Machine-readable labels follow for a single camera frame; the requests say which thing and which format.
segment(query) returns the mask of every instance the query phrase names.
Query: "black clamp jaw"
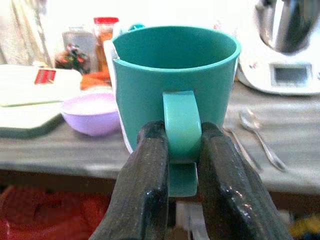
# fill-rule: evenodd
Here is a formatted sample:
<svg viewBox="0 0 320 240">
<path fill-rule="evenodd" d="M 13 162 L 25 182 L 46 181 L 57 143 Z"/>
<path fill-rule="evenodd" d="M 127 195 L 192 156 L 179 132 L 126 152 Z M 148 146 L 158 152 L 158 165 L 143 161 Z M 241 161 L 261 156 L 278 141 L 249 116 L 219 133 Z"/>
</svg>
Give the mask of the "black clamp jaw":
<svg viewBox="0 0 320 240">
<path fill-rule="evenodd" d="M 165 240 L 168 161 L 165 124 L 149 122 L 89 240 Z M 292 240 L 258 174 L 231 139 L 208 122 L 202 124 L 198 179 L 211 240 Z"/>
</svg>

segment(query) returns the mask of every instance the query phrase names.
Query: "cutting board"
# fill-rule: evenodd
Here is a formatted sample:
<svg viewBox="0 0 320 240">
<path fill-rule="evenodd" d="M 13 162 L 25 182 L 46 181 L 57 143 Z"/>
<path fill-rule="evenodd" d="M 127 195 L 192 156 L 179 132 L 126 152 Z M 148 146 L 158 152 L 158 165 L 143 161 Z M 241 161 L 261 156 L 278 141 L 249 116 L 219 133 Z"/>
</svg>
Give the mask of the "cutting board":
<svg viewBox="0 0 320 240">
<path fill-rule="evenodd" d="M 1 138 L 34 138 L 62 123 L 61 103 L 0 107 Z"/>
</svg>

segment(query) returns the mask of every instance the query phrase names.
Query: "silver spoon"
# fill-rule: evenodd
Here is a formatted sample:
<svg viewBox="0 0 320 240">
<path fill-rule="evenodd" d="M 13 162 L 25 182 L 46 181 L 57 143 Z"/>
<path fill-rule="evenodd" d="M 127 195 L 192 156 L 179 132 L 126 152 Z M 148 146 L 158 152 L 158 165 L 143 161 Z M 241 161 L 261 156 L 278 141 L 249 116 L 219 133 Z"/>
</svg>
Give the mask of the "silver spoon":
<svg viewBox="0 0 320 240">
<path fill-rule="evenodd" d="M 236 143 L 238 144 L 240 151 L 244 157 L 244 159 L 251 165 L 251 167 L 257 172 L 257 173 L 262 173 L 262 168 L 260 166 L 260 164 L 253 159 L 249 153 L 247 152 L 247 150 L 245 149 L 245 147 L 242 145 L 242 143 L 240 142 L 238 136 L 236 135 L 236 133 L 233 131 L 232 128 L 230 127 L 223 127 L 223 130 L 225 130 L 226 132 L 232 134 L 234 140 L 236 141 Z"/>
<path fill-rule="evenodd" d="M 251 110 L 247 109 L 246 111 L 241 111 L 239 116 L 241 119 L 242 126 L 245 129 L 253 132 L 260 140 L 261 145 L 270 163 L 279 171 L 286 172 L 286 164 L 280 160 L 280 158 L 274 153 L 274 151 L 272 151 L 272 149 L 266 144 L 265 140 L 260 135 L 259 130 L 261 129 L 261 124 L 259 123 L 254 113 Z"/>
</svg>

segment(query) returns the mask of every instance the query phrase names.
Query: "purple bowl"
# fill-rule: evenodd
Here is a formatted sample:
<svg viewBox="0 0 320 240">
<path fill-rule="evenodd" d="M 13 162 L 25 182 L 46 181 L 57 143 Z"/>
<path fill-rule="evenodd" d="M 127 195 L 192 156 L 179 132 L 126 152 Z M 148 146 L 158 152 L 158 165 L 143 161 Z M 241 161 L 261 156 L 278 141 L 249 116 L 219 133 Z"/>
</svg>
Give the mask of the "purple bowl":
<svg viewBox="0 0 320 240">
<path fill-rule="evenodd" d="M 112 93 L 89 93 L 66 100 L 62 116 L 71 128 L 89 136 L 107 135 L 120 128 Z"/>
</svg>

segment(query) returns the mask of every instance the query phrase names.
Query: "jar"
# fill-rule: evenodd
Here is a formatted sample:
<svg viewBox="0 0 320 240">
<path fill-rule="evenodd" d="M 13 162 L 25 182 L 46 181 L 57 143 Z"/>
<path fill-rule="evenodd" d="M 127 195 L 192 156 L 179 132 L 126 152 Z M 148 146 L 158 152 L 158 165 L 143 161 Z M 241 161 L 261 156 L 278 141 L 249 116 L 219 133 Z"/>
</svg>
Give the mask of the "jar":
<svg viewBox="0 0 320 240">
<path fill-rule="evenodd" d="M 62 33 L 64 49 L 68 50 L 68 45 L 79 47 L 79 51 L 90 58 L 90 72 L 98 71 L 98 60 L 96 55 L 96 37 L 89 27 L 82 25 L 69 26 L 67 31 Z"/>
<path fill-rule="evenodd" d="M 96 36 L 96 56 L 98 60 L 98 70 L 109 73 L 108 64 L 104 51 L 104 41 L 111 40 L 115 23 L 119 22 L 117 17 L 95 17 L 94 33 Z"/>
</svg>

